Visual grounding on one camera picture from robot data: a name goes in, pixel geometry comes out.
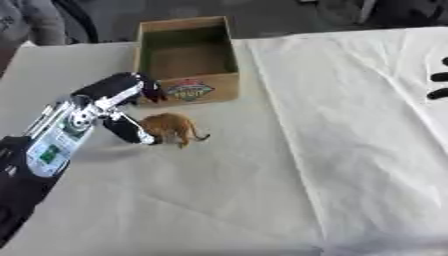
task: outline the open box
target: open box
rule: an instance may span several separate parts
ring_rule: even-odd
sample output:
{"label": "open box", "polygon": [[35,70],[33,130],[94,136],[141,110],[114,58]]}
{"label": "open box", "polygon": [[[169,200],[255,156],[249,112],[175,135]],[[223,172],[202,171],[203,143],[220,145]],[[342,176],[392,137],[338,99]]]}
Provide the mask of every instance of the open box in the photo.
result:
{"label": "open box", "polygon": [[[239,74],[227,20],[203,17],[140,24],[135,71],[160,81],[159,106],[232,100]],[[145,98],[141,105],[154,105]]]}

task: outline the cable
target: cable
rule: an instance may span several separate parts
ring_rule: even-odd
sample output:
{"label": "cable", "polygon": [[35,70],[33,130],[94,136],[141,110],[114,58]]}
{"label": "cable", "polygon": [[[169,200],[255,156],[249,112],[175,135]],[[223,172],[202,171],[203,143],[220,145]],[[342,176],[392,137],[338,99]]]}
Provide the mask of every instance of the cable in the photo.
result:
{"label": "cable", "polygon": [[89,43],[96,44],[98,40],[98,31],[89,15],[73,0],[53,0],[64,11],[66,11],[81,27],[84,28]]}

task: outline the table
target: table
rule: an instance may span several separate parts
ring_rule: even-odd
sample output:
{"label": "table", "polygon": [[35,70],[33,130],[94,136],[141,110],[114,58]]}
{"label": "table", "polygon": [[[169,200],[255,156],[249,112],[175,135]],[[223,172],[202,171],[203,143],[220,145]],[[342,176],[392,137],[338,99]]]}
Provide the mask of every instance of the table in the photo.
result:
{"label": "table", "polygon": [[[428,76],[447,69],[446,31],[234,41],[239,99],[128,109],[187,114],[209,141],[141,148],[98,129],[3,255],[444,250],[448,101],[425,95],[443,86]],[[132,53],[130,43],[21,49],[0,82],[0,134],[131,70]]]}

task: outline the brown toy dog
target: brown toy dog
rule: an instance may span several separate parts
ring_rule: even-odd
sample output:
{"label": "brown toy dog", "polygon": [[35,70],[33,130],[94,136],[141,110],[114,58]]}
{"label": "brown toy dog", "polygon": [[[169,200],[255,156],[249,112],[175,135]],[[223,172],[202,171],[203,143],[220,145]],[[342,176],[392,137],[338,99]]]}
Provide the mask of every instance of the brown toy dog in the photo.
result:
{"label": "brown toy dog", "polygon": [[190,142],[188,138],[190,130],[198,141],[204,141],[210,137],[210,134],[199,137],[193,122],[188,117],[174,113],[148,116],[141,120],[139,124],[147,133],[156,137],[155,144],[161,144],[164,138],[174,135],[181,139],[178,145],[179,148],[183,148]]}

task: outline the person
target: person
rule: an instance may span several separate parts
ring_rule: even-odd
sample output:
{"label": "person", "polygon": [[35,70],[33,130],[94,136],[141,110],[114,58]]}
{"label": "person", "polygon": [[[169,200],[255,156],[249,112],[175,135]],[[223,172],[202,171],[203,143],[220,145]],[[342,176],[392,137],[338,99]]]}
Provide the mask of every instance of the person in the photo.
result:
{"label": "person", "polygon": [[0,46],[65,44],[64,21],[51,0],[1,0]]}

